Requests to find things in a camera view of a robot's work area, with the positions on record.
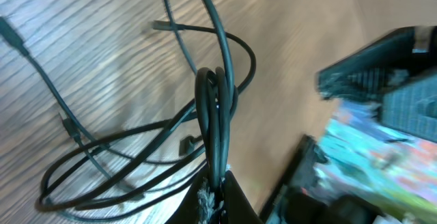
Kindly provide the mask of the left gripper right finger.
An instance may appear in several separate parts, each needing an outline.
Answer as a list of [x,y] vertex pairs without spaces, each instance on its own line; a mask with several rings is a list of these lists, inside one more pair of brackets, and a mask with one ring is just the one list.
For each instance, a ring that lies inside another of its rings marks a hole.
[[223,224],[263,224],[252,209],[244,192],[231,171],[225,172],[223,183],[223,211],[220,223]]

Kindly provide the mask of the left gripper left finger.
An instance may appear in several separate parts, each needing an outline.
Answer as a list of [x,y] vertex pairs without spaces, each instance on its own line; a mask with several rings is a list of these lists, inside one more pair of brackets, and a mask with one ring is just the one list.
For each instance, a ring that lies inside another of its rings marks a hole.
[[208,170],[201,169],[194,177],[179,207],[165,224],[209,223],[214,214],[214,193],[208,183]]

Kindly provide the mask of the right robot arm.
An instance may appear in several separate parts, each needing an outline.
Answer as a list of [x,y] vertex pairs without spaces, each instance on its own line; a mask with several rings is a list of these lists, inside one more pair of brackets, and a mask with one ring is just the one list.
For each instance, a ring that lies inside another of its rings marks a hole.
[[260,212],[265,223],[436,222],[436,28],[402,27],[321,70],[339,100],[304,135]]

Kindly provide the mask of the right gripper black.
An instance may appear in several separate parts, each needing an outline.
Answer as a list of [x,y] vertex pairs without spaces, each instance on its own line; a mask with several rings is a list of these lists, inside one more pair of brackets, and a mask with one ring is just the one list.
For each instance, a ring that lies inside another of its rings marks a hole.
[[317,90],[325,100],[379,101],[397,87],[383,95],[380,123],[435,142],[436,74],[407,83],[434,67],[436,27],[400,27],[319,71]]

